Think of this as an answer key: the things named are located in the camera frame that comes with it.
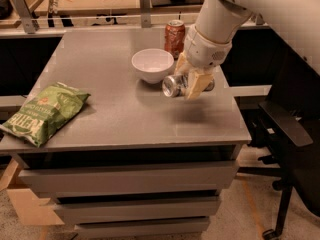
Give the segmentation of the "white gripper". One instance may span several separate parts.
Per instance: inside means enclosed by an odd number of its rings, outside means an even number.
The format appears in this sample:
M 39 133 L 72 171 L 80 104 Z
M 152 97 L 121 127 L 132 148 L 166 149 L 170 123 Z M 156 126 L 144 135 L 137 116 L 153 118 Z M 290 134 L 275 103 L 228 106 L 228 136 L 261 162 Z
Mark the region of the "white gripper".
M 175 75 L 185 75 L 189 72 L 191 65 L 198 67 L 188 73 L 188 86 L 185 93 L 186 100 L 198 98 L 214 80 L 212 70 L 199 68 L 221 65 L 231 48 L 231 41 L 223 44 L 212 42 L 203 37 L 197 31 L 195 25 L 190 26 L 184 41 L 184 52 L 179 54 L 174 69 Z

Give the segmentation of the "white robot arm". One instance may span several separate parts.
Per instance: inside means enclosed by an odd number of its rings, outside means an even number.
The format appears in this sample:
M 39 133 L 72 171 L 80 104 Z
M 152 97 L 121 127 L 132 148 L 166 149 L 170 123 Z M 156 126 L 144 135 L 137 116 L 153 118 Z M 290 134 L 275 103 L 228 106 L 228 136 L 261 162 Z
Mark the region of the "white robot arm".
M 260 17 L 320 73 L 320 0 L 204 0 L 174 71 L 188 79 L 187 100 L 213 80 L 213 68 L 224 62 L 236 31 L 251 16 Z

